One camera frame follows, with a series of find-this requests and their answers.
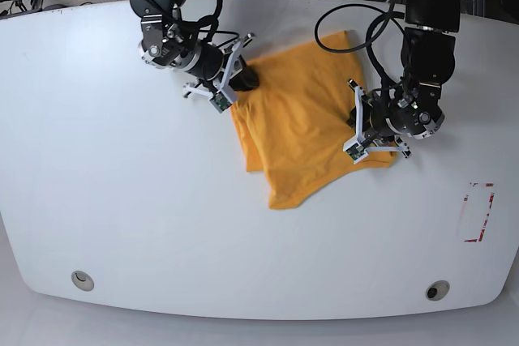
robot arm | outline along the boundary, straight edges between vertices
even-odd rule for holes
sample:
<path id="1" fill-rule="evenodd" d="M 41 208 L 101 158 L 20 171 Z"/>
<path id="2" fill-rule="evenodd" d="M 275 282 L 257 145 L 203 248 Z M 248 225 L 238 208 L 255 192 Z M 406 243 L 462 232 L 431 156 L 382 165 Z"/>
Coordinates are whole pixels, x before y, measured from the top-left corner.
<path id="1" fill-rule="evenodd" d="M 198 83 L 185 85 L 184 96 L 206 96 L 223 112 L 238 99 L 235 91 L 249 91 L 259 83 L 241 57 L 253 35 L 238 36 L 226 48 L 215 46 L 212 38 L 217 33 L 223 0 L 217 0 L 212 15 L 195 22 L 182 19 L 185 1 L 130 0 L 132 10 L 141 18 L 141 58 L 157 68 L 174 68 L 195 76 Z"/>
<path id="2" fill-rule="evenodd" d="M 389 150 L 410 156 L 409 148 L 400 139 L 408 135 L 424 139 L 434 135 L 445 116 L 438 106 L 443 84 L 451 78 L 455 68 L 454 45 L 456 39 L 450 33 L 460 27 L 461 0 L 407 0 L 405 21 L 415 25 L 406 28 L 401 51 L 404 74 L 400 83 L 393 81 L 376 59 L 371 45 L 368 56 L 381 79 L 380 92 L 369 96 L 359 94 L 356 84 L 350 86 L 359 101 L 350 114 L 349 124 L 357 127 L 356 135 L 344 145 L 354 163 L 370 152 Z M 394 12 L 393 18 L 404 19 Z M 377 18 L 367 31 L 367 41 L 376 27 L 384 20 Z M 362 126 L 357 125 L 357 113 L 362 110 Z"/>

white table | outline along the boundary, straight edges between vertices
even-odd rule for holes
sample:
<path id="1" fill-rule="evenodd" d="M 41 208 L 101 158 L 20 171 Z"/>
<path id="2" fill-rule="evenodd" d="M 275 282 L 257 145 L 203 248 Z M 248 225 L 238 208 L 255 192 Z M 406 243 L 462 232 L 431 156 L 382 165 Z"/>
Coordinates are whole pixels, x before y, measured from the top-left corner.
<path id="1" fill-rule="evenodd" d="M 312 40 L 319 16 L 343 2 L 225 0 L 221 27 L 254 32 L 253 58 Z M 184 17 L 213 3 L 189 0 Z M 374 17 L 339 12 L 323 34 L 350 30 L 358 43 Z M 441 132 L 410 142 L 412 159 L 352 173 L 290 211 L 268 210 L 229 112 L 183 99 L 186 76 L 145 66 L 140 39 L 127 2 L 0 21 L 0 212 L 30 288 L 261 319 L 415 314 L 500 294 L 519 246 L 518 26 L 462 18 Z M 393 77 L 400 48 L 393 26 L 375 45 Z M 481 242 L 464 240 L 481 230 L 489 189 L 470 182 L 495 184 Z M 95 288 L 77 289 L 73 271 Z M 437 280 L 450 292 L 428 301 Z"/>

yellow cloth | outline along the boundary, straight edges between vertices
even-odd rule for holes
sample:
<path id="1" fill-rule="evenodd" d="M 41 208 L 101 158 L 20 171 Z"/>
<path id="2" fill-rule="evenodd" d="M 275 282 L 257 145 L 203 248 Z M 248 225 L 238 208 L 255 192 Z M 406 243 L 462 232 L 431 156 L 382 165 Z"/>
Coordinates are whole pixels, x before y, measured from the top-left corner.
<path id="1" fill-rule="evenodd" d="M 322 40 L 350 47 L 345 32 Z M 297 207 L 339 177 L 365 168 L 387 168 L 389 152 L 371 153 L 354 165 L 342 151 L 354 136 L 347 124 L 355 107 L 347 80 L 364 85 L 354 54 L 334 54 L 315 42 L 250 62 L 259 88 L 239 93 L 231 113 L 247 160 L 247 172 L 263 170 L 273 209 Z"/>

orange t-shirt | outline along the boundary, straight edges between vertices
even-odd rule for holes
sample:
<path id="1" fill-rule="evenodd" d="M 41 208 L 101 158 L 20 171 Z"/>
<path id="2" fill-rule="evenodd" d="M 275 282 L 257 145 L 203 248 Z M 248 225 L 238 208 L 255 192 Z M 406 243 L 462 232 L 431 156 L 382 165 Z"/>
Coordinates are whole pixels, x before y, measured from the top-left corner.
<path id="1" fill-rule="evenodd" d="M 328 47 L 349 47 L 345 32 L 322 39 Z M 355 107 L 347 80 L 364 85 L 354 54 L 334 54 L 315 42 L 248 63 L 259 87 L 240 92 L 231 107 L 247 160 L 247 172 L 264 171 L 273 209 L 299 206 L 339 177 L 365 168 L 387 168 L 396 153 L 371 153 L 354 165 L 342 151 L 355 130 L 346 124 Z"/>

red tape mark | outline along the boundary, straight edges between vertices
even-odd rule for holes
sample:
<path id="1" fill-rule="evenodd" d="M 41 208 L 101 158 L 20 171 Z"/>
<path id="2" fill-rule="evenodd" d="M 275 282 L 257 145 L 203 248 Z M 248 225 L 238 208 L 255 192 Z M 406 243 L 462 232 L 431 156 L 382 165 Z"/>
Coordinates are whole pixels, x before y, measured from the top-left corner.
<path id="1" fill-rule="evenodd" d="M 488 199 L 487 218 L 485 218 L 485 222 L 483 223 L 483 227 L 481 228 L 481 233 L 479 234 L 479 239 L 477 239 L 477 238 L 476 239 L 468 239 L 465 242 L 481 242 L 483 240 L 483 236 L 485 235 L 485 230 L 487 229 L 488 218 L 490 218 L 490 210 L 492 209 L 492 204 L 493 203 L 494 203 L 494 192 L 492 192 L 490 194 L 490 198 Z"/>
<path id="2" fill-rule="evenodd" d="M 474 186 L 477 186 L 478 183 L 475 182 L 475 183 L 471 183 L 472 184 L 472 187 Z M 486 187 L 492 187 L 494 186 L 494 183 L 493 182 L 488 182 L 487 184 L 485 184 Z M 468 200 L 469 196 L 465 196 L 465 198 L 463 199 L 463 207 L 461 209 L 461 214 L 463 213 L 463 211 L 465 210 L 465 205 L 466 205 L 466 202 Z M 488 199 L 488 212 L 487 212 L 487 218 L 485 218 L 485 222 L 483 223 L 483 227 L 481 228 L 481 233 L 479 234 L 479 238 L 476 238 L 476 239 L 467 239 L 465 242 L 481 242 L 483 240 L 483 236 L 485 235 L 485 230 L 487 229 L 487 222 L 488 222 L 488 218 L 490 218 L 490 210 L 492 209 L 492 204 L 494 203 L 494 192 L 491 193 L 490 195 L 490 198 Z"/>

